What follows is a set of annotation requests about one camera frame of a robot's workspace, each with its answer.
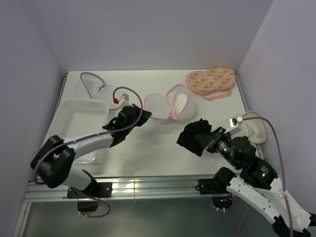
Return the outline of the pink trimmed mesh laundry bag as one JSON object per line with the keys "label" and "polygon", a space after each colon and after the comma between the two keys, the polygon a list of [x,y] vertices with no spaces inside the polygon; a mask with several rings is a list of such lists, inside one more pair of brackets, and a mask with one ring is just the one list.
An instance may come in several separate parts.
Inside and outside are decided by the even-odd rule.
{"label": "pink trimmed mesh laundry bag", "polygon": [[[186,90],[187,91],[187,103],[184,109],[180,112],[174,110],[169,95],[174,90]],[[177,122],[190,121],[196,114],[197,109],[193,99],[187,88],[183,84],[177,84],[173,86],[165,96],[153,93],[146,96],[144,100],[144,108],[146,111],[152,113],[151,118],[155,120],[174,120]]]}

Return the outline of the black garment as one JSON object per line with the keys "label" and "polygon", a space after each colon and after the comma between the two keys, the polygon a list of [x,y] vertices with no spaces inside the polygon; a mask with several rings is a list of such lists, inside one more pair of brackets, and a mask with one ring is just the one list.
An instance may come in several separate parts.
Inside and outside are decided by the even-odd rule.
{"label": "black garment", "polygon": [[210,125],[207,120],[202,118],[200,120],[191,122],[185,126],[176,143],[198,157],[201,157],[204,147],[200,144],[196,138],[196,135],[210,133],[211,128],[212,125]]}

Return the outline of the white bra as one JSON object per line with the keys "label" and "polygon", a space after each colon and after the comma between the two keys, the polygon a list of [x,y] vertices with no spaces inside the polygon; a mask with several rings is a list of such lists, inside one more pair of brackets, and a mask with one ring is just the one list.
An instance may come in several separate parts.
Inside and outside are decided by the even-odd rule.
{"label": "white bra", "polygon": [[187,91],[186,90],[174,90],[170,93],[169,98],[172,102],[174,110],[180,112],[184,109],[187,103]]}

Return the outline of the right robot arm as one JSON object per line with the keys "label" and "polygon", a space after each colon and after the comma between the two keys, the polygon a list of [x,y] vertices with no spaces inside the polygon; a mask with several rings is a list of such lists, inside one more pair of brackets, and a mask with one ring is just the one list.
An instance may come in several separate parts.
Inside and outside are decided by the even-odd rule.
{"label": "right robot arm", "polygon": [[235,170],[220,168],[205,191],[232,193],[260,212],[280,237],[309,237],[307,228],[315,226],[315,214],[305,211],[286,193],[280,176],[272,166],[256,156],[256,149],[246,136],[231,138],[223,128],[204,134],[203,148],[219,153]]}

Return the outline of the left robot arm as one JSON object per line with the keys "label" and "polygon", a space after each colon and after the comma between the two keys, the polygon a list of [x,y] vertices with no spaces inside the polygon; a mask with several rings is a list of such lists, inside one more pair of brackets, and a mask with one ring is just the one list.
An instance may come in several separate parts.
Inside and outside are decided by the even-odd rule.
{"label": "left robot arm", "polygon": [[90,152],[120,144],[133,128],[141,127],[151,115],[151,112],[132,104],[124,106],[118,116],[98,133],[72,140],[51,136],[31,161],[34,175],[51,189],[64,185],[78,190],[84,197],[93,196],[97,181],[88,171],[73,168],[74,161]]}

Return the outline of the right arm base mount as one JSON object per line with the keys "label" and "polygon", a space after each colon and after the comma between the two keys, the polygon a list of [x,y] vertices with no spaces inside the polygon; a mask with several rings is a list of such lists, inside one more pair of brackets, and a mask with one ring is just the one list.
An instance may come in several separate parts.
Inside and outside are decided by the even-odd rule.
{"label": "right arm base mount", "polygon": [[219,181],[214,178],[199,179],[195,190],[200,195],[211,195],[212,203],[218,208],[229,208],[233,205],[233,196]]}

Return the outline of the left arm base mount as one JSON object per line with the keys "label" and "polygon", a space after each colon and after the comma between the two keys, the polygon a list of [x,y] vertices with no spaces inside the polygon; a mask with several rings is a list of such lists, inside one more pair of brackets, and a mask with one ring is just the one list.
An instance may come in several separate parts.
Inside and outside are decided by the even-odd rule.
{"label": "left arm base mount", "polygon": [[67,191],[67,199],[77,200],[77,210],[80,213],[91,215],[99,207],[107,207],[107,213],[110,212],[110,205],[106,201],[101,201],[102,198],[110,198],[112,195],[111,182],[94,182],[84,190],[78,190],[74,187],[69,187]]}

